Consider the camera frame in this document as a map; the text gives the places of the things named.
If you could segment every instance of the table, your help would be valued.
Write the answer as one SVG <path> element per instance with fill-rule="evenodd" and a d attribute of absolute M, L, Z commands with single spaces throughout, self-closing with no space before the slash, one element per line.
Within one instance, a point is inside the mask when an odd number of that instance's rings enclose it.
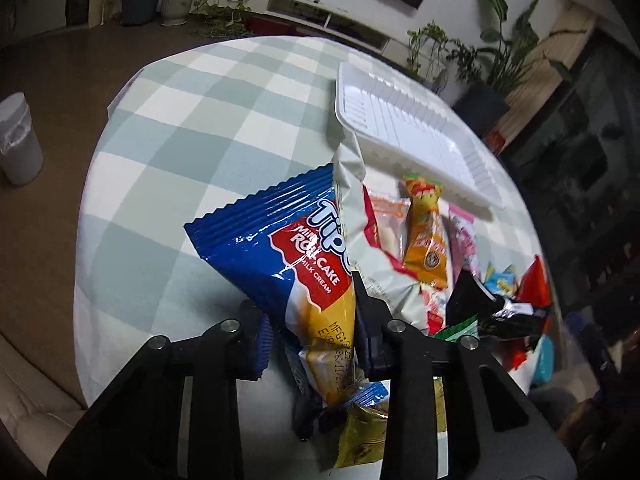
<path fill-rule="evenodd" d="M 189 50 L 143 68 L 110 106 L 88 172 L 78 227 L 74 337 L 88 404 L 151 336 L 200 335 L 244 295 L 197 257 L 185 222 L 329 162 L 342 136 L 334 113 L 348 60 L 419 96 L 382 62 L 321 38 L 262 37 Z M 511 179 L 483 150 L 505 209 L 478 221 L 482 266 L 522 274 L 540 253 Z M 247 478 L 317 478 L 334 449 L 290 431 L 294 385 L 282 360 L 239 383 Z M 260 414 L 243 416 L 246 410 Z M 332 472 L 377 478 L 380 464 Z"/>

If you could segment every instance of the silver bolt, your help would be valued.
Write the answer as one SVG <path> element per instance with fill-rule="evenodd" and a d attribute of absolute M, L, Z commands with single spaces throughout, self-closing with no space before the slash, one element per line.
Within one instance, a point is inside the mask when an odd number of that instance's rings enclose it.
<path fill-rule="evenodd" d="M 396 332 L 397 334 L 404 332 L 406 325 L 404 321 L 400 321 L 399 319 L 392 319 L 386 324 L 386 327 L 391 330 L 391 332 Z"/>
<path fill-rule="evenodd" d="M 236 319 L 225 319 L 220 324 L 220 329 L 222 330 L 222 332 L 229 332 L 230 334 L 236 332 L 239 328 L 240 322 Z"/>
<path fill-rule="evenodd" d="M 164 348 L 164 345 L 166 345 L 166 338 L 161 335 L 156 335 L 147 341 L 146 344 L 148 344 L 149 348 L 152 348 L 153 350 L 159 350 Z"/>
<path fill-rule="evenodd" d="M 458 341 L 467 350 L 475 350 L 480 345 L 478 338 L 475 338 L 472 335 L 463 335 L 458 339 Z"/>

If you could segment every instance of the brown floor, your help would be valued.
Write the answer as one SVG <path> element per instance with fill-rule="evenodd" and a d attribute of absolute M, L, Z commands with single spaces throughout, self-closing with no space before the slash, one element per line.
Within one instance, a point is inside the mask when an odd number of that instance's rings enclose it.
<path fill-rule="evenodd" d="M 0 172 L 0 333 L 78 400 L 73 284 L 89 162 L 107 105 L 137 70 L 210 43 L 191 30 L 111 22 L 0 50 L 0 100 L 24 92 L 45 160 L 25 187 Z"/>

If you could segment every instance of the white plastic tray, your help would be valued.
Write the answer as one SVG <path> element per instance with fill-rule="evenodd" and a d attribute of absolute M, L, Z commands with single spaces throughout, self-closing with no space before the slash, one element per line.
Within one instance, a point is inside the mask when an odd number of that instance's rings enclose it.
<path fill-rule="evenodd" d="M 437 102 L 418 101 L 348 62 L 340 63 L 336 84 L 336 116 L 365 141 L 364 150 L 395 162 L 404 158 L 479 206 L 503 207 L 473 132 L 450 120 Z"/>

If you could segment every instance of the white trash can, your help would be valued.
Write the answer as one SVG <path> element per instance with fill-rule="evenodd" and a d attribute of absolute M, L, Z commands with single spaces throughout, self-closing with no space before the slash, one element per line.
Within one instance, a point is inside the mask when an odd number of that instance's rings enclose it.
<path fill-rule="evenodd" d="M 22 186 L 36 178 L 42 161 L 29 105 L 22 92 L 12 94 L 0 103 L 0 167 L 12 184 Z"/>

